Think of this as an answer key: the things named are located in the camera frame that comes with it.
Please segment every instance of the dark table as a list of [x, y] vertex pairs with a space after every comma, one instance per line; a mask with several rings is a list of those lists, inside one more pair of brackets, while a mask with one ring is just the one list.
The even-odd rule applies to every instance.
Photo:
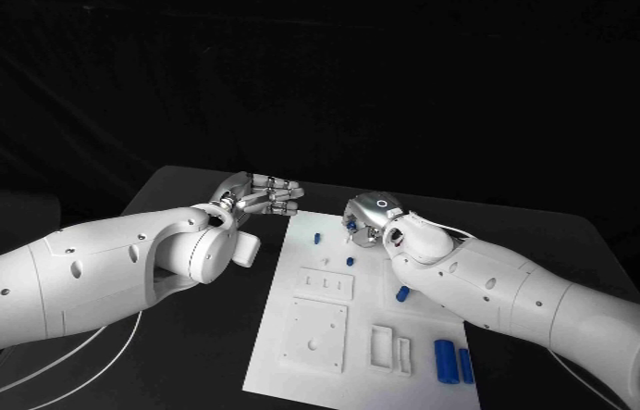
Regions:
[[[229, 173], [213, 170], [161, 168], [122, 214], [206, 202], [227, 176]], [[333, 215], [343, 214], [348, 198], [376, 190], [301, 183], [305, 196], [299, 209]], [[510, 248], [567, 280], [640, 302], [614, 254], [582, 217], [394, 195], [406, 208], [436, 223]], [[242, 230], [262, 242], [253, 266], [230, 264], [210, 285], [173, 294], [147, 310], [129, 347], [111, 368], [47, 408], [311, 408], [240, 389], [286, 224], [285, 217], [249, 219]], [[74, 356], [33, 381], [0, 394], [0, 408], [28, 409], [73, 390], [115, 356], [134, 321], [135, 317], [128, 317], [112, 324]], [[540, 346], [469, 324], [465, 330], [482, 409], [611, 408]], [[0, 369], [0, 386], [67, 353], [90, 334], [14, 347]]]

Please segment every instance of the robotic hand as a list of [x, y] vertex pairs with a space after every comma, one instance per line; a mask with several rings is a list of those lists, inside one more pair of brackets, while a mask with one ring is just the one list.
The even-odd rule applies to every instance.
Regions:
[[0, 349], [116, 322], [249, 267], [259, 240], [247, 214], [292, 216], [296, 182], [240, 172], [207, 204], [82, 223], [0, 255]]
[[472, 325], [534, 342], [573, 361], [640, 409], [638, 304], [405, 213], [387, 193], [364, 193], [347, 202], [343, 225], [361, 247], [382, 242], [403, 285]]

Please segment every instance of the black curtain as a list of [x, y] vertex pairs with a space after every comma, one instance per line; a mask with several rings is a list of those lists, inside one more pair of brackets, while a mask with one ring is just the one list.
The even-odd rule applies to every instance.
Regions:
[[164, 165], [552, 210], [632, 272], [638, 7], [0, 0], [1, 185], [63, 225]]

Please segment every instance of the blue object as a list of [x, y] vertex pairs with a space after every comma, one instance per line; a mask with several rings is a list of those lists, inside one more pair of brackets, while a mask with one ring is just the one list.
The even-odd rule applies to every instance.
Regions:
[[409, 287], [402, 286], [402, 288], [399, 288], [397, 294], [396, 294], [396, 299], [397, 302], [403, 302], [403, 300], [406, 299], [406, 296], [409, 295]]
[[458, 384], [454, 343], [444, 339], [433, 342], [436, 380], [444, 384]]
[[462, 380], [465, 384], [472, 384], [471, 358], [469, 351], [459, 349], [459, 366], [462, 367]]

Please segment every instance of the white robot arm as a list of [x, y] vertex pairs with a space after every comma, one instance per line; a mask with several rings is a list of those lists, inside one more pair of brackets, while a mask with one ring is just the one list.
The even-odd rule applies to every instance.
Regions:
[[82, 223], [0, 255], [0, 349], [98, 329], [249, 267], [247, 214], [292, 216], [296, 182], [237, 173], [207, 204]]
[[534, 342], [582, 366], [640, 409], [640, 305], [562, 279], [507, 248], [455, 238], [387, 193], [345, 206], [361, 247], [382, 241], [410, 289], [472, 325]]

